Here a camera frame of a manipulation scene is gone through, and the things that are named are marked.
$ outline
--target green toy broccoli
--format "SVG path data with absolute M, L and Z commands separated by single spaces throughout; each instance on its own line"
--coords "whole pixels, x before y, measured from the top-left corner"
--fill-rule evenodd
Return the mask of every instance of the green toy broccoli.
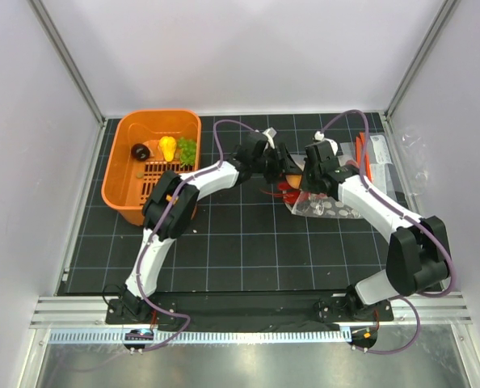
M 197 142 L 192 139 L 185 139 L 184 137 L 181 137 L 177 141 L 177 146 L 181 149 L 181 166 L 195 166 Z

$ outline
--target white enclosure wall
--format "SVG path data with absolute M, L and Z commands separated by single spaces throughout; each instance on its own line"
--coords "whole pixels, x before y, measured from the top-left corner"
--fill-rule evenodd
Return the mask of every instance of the white enclosure wall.
M 480 334 L 480 0 L 455 10 L 393 123 L 426 146 L 429 176 L 420 202 L 448 227 L 459 285 Z
M 387 108 L 442 0 L 44 0 L 103 114 Z
M 54 292 L 97 127 L 27 2 L 0 0 L 0 388 Z

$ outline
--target orange plastic bin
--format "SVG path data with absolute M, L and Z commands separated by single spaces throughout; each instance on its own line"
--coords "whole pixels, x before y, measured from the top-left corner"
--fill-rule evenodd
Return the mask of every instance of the orange plastic bin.
M 142 225 L 143 204 L 164 171 L 182 173 L 199 169 L 200 132 L 200 118 L 191 111 L 168 109 L 129 113 L 118 124 L 112 143 L 102 185 L 105 203 L 120 212 L 131 224 Z M 165 162 L 162 152 L 158 150 L 159 139 L 163 136 L 172 136 L 175 140 L 181 137 L 195 140 L 195 166 L 181 167 L 177 158 Z M 140 162 L 132 157 L 131 149 L 137 143 L 149 147 L 150 158 Z

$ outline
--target black grid mat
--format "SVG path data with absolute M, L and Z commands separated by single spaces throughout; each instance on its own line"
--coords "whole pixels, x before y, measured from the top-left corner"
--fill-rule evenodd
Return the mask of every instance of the black grid mat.
M 291 153 L 304 153 L 333 114 L 201 117 L 201 167 L 218 160 L 213 122 L 240 120 L 256 129 L 278 131 Z M 380 117 L 367 114 L 372 132 Z M 104 285 L 123 284 L 141 244 L 142 228 L 128 224 L 101 197 L 103 175 L 119 120 L 109 120 L 91 184 L 68 279 L 58 293 L 99 293 Z M 362 120 L 341 119 L 328 132 L 338 142 L 353 141 Z M 223 124 L 225 152 L 244 135 L 239 125 Z M 187 233 L 169 251 L 158 279 L 159 291 L 239 291 L 342 289 L 385 267 L 385 240 L 364 220 L 292 216 L 262 178 L 218 192 L 198 205 Z M 403 196 L 399 202 L 406 205 Z

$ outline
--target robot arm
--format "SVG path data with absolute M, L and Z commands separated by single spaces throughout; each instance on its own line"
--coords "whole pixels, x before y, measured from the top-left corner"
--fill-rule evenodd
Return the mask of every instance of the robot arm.
M 208 196 L 214 192 L 218 192 L 226 188 L 231 188 L 238 182 L 238 177 L 240 173 L 231 163 L 223 162 L 218 169 L 217 164 L 218 163 L 205 168 L 205 170 L 215 169 L 215 171 L 205 175 L 201 175 L 192 180 L 191 186 L 198 190 L 197 200 L 201 200 L 205 196 Z M 196 172 L 181 174 L 180 179 L 185 180 L 191 175 L 194 175 L 195 173 Z M 143 240 L 141 242 L 141 248 L 139 252 L 142 252 L 145 248 L 145 245 L 148 242 L 151 233 L 151 227 L 146 227 L 143 229 Z M 141 285 L 143 286 L 143 289 L 147 295 L 151 295 L 152 293 L 154 293 L 158 286 L 159 271 L 161 270 L 163 261 L 165 261 L 166 253 L 168 253 L 168 251 L 170 250 L 170 246 L 175 241 L 175 238 L 176 236 L 174 235 L 173 238 L 168 237 L 160 239 L 160 236 L 156 235 L 154 236 L 154 239 L 150 244 L 149 249 L 145 253 L 145 257 L 143 258 L 142 263 L 144 271 L 141 272 Z M 125 284 L 127 285 L 128 291 L 130 291 L 132 294 L 136 296 L 141 295 L 139 288 L 137 287 L 135 269 L 125 281 Z
M 346 302 L 352 313 L 391 297 L 423 291 L 450 275 L 434 243 L 405 216 L 434 234 L 448 251 L 446 229 L 439 218 L 424 219 L 391 200 L 370 182 L 366 182 L 366 188 L 358 168 L 339 165 L 330 142 L 320 141 L 308 145 L 305 150 L 307 158 L 301 189 L 326 193 L 357 210 L 389 243 L 385 270 L 348 287 Z M 369 190 L 385 199 L 386 205 Z
M 279 178 L 282 174 L 301 173 L 301 169 L 293 162 L 283 144 L 274 149 L 268 148 L 267 135 L 272 137 L 272 133 L 251 133 L 246 144 L 238 146 L 231 158 L 223 162 L 220 168 L 199 175 L 183 187 L 169 212 L 169 217 L 162 223 L 143 258 L 141 284 L 146 295 L 155 292 L 166 253 L 175 239 L 187 228 L 198 200 L 219 190 L 232 188 L 249 179 L 253 173 L 264 174 L 267 181 Z M 348 165 L 341 167 L 335 156 L 335 143 L 326 140 L 305 148 L 307 158 L 300 189 L 326 193 L 357 210 L 389 243 L 386 269 L 349 286 L 346 293 L 347 308 L 356 313 L 390 297 L 408 296 L 446 279 L 449 276 L 448 267 L 430 240 L 371 195 L 361 181 L 358 168 Z M 196 172 L 177 175 L 173 171 L 167 171 L 159 180 L 143 208 L 145 231 L 140 252 L 143 251 L 175 187 L 191 174 Z M 423 219 L 393 202 L 372 184 L 369 185 L 402 214 L 426 226 L 448 249 L 446 230 L 441 220 L 436 217 Z M 126 280 L 124 292 L 125 306 L 138 314 L 141 309 L 141 294 L 136 270 Z

